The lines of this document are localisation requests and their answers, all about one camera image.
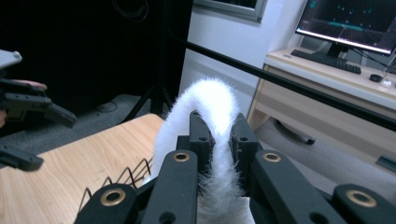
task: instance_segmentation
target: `black curtain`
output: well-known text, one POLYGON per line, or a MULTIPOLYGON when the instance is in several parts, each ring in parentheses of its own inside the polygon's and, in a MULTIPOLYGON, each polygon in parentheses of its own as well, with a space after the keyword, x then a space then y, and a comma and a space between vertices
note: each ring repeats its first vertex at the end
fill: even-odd
MULTIPOLYGON (((144 3, 137 1, 142 0, 120 0, 119 6, 134 10, 144 3)), ((49 98, 77 115, 118 94, 142 95, 160 72, 166 75, 163 85, 175 99, 184 48, 168 50, 172 71, 159 71, 160 5, 158 0, 148 1, 146 19, 133 22, 118 14, 111 0, 3 1, 0 49, 16 50, 23 57, 6 69, 7 77, 47 84, 49 98)), ((190 15, 182 12, 172 19, 182 22, 186 38, 190 15)))

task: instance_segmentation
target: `computer monitor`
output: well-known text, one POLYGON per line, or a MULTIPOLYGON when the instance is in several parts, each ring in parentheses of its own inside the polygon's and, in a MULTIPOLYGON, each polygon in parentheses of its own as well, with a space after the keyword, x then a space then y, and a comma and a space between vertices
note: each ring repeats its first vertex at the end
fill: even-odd
POLYGON ((329 56, 348 49, 389 56, 396 48, 396 0, 308 0, 295 32, 331 42, 329 56))

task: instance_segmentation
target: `white fuzzy toy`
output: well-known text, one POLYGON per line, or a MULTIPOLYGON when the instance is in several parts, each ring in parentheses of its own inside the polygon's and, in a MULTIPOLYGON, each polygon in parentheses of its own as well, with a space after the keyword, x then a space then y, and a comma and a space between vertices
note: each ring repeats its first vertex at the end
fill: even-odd
POLYGON ((239 108, 232 88, 219 79, 199 80, 177 99, 157 135, 151 176, 145 182, 158 175, 166 154, 176 149, 177 137, 189 135, 190 112, 194 110, 216 142, 210 175, 199 178, 203 193, 198 198, 197 223, 251 223, 248 200, 240 197, 243 192, 228 144, 239 108))

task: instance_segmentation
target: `wall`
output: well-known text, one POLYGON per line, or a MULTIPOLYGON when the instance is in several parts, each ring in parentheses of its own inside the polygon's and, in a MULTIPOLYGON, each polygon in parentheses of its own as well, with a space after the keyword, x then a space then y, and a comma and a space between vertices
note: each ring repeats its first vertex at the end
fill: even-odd
MULTIPOLYGON (((304 3, 305 0, 267 0, 261 23, 195 5, 189 41, 262 68, 266 53, 299 44, 301 38, 293 33, 304 3)), ((230 83, 241 112, 248 114, 257 77, 187 50, 179 92, 203 77, 220 77, 230 83)))

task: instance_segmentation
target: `finger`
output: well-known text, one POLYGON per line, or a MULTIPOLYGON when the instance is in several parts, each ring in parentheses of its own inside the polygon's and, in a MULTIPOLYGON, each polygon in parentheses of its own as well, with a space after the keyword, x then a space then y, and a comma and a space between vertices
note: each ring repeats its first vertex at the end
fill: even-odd
POLYGON ((6 124, 7 113, 4 110, 0 110, 0 128, 6 124))
POLYGON ((35 81, 30 81, 30 80, 21 80, 21 79, 13 79, 13 80, 17 81, 17 82, 21 82, 21 83, 26 83, 26 84, 29 84, 29 85, 34 86, 34 87, 42 87, 44 89, 47 89, 46 84, 43 84, 43 83, 40 83, 40 82, 35 82, 35 81))

